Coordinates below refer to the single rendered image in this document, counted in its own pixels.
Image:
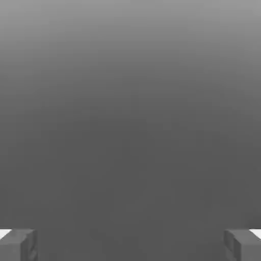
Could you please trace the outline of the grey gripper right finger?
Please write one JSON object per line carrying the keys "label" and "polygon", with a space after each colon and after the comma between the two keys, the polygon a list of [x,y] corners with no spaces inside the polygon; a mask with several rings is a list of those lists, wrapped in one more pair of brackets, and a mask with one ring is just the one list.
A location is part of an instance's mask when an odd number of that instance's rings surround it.
{"label": "grey gripper right finger", "polygon": [[226,261],[261,261],[261,229],[226,229]]}

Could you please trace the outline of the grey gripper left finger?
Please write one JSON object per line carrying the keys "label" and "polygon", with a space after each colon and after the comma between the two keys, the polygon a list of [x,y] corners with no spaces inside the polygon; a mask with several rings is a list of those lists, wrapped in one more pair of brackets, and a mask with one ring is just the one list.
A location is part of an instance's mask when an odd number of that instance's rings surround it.
{"label": "grey gripper left finger", "polygon": [[0,239],[0,261],[38,261],[38,231],[11,229]]}

